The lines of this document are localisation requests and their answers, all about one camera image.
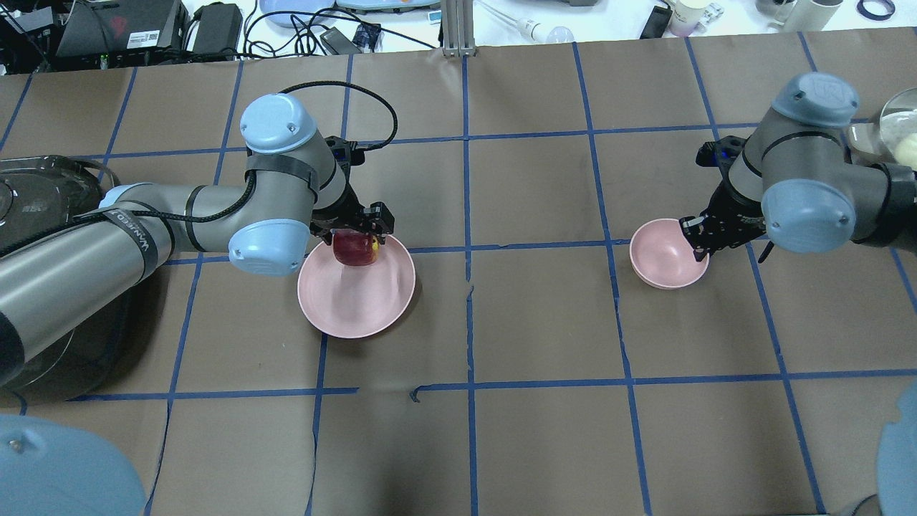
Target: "black ring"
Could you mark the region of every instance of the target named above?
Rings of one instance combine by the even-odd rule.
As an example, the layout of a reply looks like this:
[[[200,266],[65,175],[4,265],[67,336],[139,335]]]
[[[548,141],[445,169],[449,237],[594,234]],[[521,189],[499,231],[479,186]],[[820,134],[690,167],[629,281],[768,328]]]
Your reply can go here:
[[[866,9],[866,6],[865,6],[866,1],[867,0],[859,0],[859,2],[856,3],[856,11],[859,12],[859,14],[863,15],[864,17],[867,17],[874,21],[885,21],[891,18],[891,15],[895,14],[895,3],[892,2],[891,0],[870,0],[871,2],[877,2],[879,4],[883,4],[885,7],[888,8],[889,12],[884,15],[877,15],[875,13],[870,13]]]

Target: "table surface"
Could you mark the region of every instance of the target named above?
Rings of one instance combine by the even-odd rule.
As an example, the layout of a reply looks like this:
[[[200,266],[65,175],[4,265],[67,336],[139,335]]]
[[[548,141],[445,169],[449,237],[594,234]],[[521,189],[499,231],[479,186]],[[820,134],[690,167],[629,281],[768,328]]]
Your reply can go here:
[[[255,5],[254,0],[227,1],[238,5],[243,16],[247,16]],[[189,11],[193,12],[199,6],[209,4],[211,0],[184,2]],[[547,25],[568,27],[573,31],[577,41],[638,39],[653,6],[661,5],[658,0],[599,0],[595,6],[582,7],[572,7],[559,0],[488,0],[488,4],[512,17],[528,17]],[[719,0],[717,4],[725,9],[723,17],[714,22],[707,32],[693,36],[764,34],[778,31],[769,25],[772,18],[765,17],[756,10],[754,0]],[[895,15],[889,20],[873,21],[857,13],[855,0],[845,0],[824,30],[917,26],[917,3],[899,1],[896,7]],[[429,9],[417,9],[401,14],[369,13],[360,17],[437,45],[439,25],[431,25],[428,22],[428,12]],[[335,20],[333,26],[351,38],[357,23]],[[253,39],[265,40],[272,45],[280,46],[293,35],[293,30],[262,21],[252,29],[251,35]],[[520,36],[517,30],[507,27],[480,5],[474,7],[474,36],[478,46],[531,44],[529,40]],[[664,37],[674,38],[669,32],[666,32]],[[379,51],[422,48],[411,41],[386,34],[382,38]]]
[[[140,286],[131,362],[0,410],[115,443],[157,516],[838,511],[876,490],[917,377],[917,258],[758,266],[756,241],[662,291],[629,238],[706,207],[698,148],[748,136],[795,74],[843,76],[863,118],[915,86],[915,49],[884,28],[0,77],[0,157],[87,156],[126,183],[241,185],[254,98],[377,91],[400,131],[352,183],[391,208],[418,279],[398,323],[346,342],[308,323],[295,275],[175,255]],[[297,95],[326,135],[389,131],[362,95]]]

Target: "power adapter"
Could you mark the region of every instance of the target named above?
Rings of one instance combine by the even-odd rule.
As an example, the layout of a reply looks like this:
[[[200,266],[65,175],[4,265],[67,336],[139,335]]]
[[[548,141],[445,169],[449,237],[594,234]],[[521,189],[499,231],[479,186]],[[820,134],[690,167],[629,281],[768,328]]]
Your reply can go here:
[[[212,56],[202,61],[232,61],[232,55],[218,54],[236,51],[238,34],[242,29],[242,11],[238,6],[216,2],[201,7],[194,14],[200,14],[201,22],[197,26],[197,36],[194,37],[193,52]]]

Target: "small pink bowl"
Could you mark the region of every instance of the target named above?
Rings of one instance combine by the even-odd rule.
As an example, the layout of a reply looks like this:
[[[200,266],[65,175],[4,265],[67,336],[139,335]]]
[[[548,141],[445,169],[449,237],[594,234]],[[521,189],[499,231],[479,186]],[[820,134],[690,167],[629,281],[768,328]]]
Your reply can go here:
[[[369,337],[388,328],[414,295],[414,260],[393,236],[372,265],[341,264],[330,245],[318,244],[299,273],[303,314],[317,329],[341,339]]]
[[[643,281],[656,288],[673,290],[701,279],[710,256],[694,260],[691,245],[675,219],[650,220],[631,238],[631,264]]]

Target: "metal bracket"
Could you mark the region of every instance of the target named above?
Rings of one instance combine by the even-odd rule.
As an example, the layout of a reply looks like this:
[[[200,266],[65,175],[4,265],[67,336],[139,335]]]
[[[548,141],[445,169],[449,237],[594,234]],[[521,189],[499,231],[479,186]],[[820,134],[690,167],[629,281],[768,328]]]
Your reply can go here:
[[[443,55],[446,57],[473,56],[478,53],[474,46],[474,0],[442,0],[443,11]]]

